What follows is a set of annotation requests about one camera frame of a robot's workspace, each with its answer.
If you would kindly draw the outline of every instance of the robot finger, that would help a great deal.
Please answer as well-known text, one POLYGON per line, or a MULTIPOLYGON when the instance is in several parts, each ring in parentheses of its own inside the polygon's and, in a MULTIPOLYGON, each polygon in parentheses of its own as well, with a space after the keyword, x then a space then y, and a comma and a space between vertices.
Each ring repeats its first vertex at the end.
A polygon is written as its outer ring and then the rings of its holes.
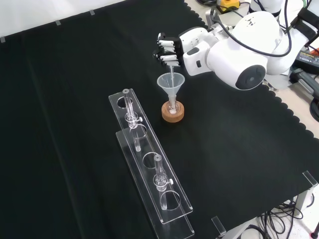
POLYGON ((158 43, 159 43, 159 46, 170 46, 170 47, 175 46, 173 41, 159 40, 158 43))
POLYGON ((165 62, 167 66, 180 66, 178 61, 167 61, 165 62))
POLYGON ((161 61, 177 61, 177 56, 176 55, 161 56, 160 60, 161 61))
POLYGON ((171 46, 164 46, 163 49, 164 49, 164 52, 173 52, 173 53, 176 52, 175 47, 171 47, 171 46))

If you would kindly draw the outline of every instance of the robotic hand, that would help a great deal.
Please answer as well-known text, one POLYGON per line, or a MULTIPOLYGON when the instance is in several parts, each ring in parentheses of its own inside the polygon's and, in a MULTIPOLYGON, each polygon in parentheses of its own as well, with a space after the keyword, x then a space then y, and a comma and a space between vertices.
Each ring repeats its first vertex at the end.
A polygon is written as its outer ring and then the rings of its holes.
MULTIPOLYGON (((271 1, 278 4, 278 0, 263 0, 267 6, 271 1)), ((233 30, 215 24, 209 31, 191 28, 179 38, 161 33, 157 40, 159 51, 154 56, 169 66, 183 65, 191 76, 213 71, 231 87, 250 90, 266 74, 279 75, 289 70, 301 48, 317 34, 319 0, 312 0, 301 12, 288 35, 274 14, 258 9, 243 17, 233 30)))

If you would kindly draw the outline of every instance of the test tube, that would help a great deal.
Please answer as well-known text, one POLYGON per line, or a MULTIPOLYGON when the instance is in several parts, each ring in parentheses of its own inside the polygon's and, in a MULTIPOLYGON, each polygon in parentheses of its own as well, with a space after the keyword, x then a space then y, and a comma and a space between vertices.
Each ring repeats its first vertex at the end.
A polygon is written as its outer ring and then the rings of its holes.
POLYGON ((124 89, 123 94, 124 94, 124 101, 125 101, 125 106, 127 110, 127 121, 129 123, 129 127, 131 128, 131 134, 134 140, 134 146, 136 152, 141 151, 141 144, 140 144, 140 139, 139 139, 139 134, 138 134, 138 124, 137 124, 137 116, 133 111, 133 105, 132 101, 129 95, 130 90, 129 89, 124 89))
POLYGON ((166 177, 164 173, 161 156, 159 154, 155 155, 154 161, 155 161, 155 171, 156 171, 156 187, 159 191, 162 192, 166 190, 167 181, 166 181, 166 177))
MULTIPOLYGON (((172 88, 174 88, 174 67, 173 66, 169 66, 170 68, 170 77, 171 77, 171 84, 172 84, 172 88)), ((175 104, 176 104, 176 95, 175 96, 169 96, 168 97, 169 102, 171 103, 171 107, 172 109, 175 111, 176 113, 176 108, 175 108, 175 104)))
POLYGON ((125 100, 125 106, 126 106, 126 110, 127 110, 127 118, 128 118, 128 122, 129 122, 129 127, 130 128, 136 128, 137 126, 137 117, 134 114, 133 111, 133 105, 132 105, 132 101, 129 95, 129 89, 124 89, 123 90, 123 94, 124 94, 124 100, 125 100))

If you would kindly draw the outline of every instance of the black fabric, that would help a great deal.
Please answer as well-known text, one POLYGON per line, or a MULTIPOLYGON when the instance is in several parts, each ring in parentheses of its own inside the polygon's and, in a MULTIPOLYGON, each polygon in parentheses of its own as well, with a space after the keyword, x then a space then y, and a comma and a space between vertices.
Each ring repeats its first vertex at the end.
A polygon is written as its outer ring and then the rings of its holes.
MULTIPOLYGON (((181 0, 130 0, 7 38, 24 49, 83 238, 154 238, 115 137, 120 127, 108 96, 124 88, 135 90, 194 208, 188 218, 195 238, 218 235, 215 216, 229 230, 305 191, 306 170, 319 178, 318 140, 264 86, 241 92, 213 73, 190 77, 179 69, 185 117, 162 120, 167 95, 156 80, 168 69, 152 57, 158 33, 178 36, 195 26, 204 23, 181 0)), ((25 67, 10 64, 20 74, 25 67)))
POLYGON ((6 39, 0 44, 0 237, 79 239, 21 34, 6 39))

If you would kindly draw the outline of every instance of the acrylic test tube rack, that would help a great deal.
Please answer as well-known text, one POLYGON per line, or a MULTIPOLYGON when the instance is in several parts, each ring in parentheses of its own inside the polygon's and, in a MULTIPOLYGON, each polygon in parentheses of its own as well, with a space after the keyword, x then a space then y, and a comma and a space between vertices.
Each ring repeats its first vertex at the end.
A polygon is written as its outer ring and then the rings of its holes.
POLYGON ((109 96, 121 131, 116 133, 138 191, 159 239, 194 235, 193 211, 140 102, 132 89, 109 96))

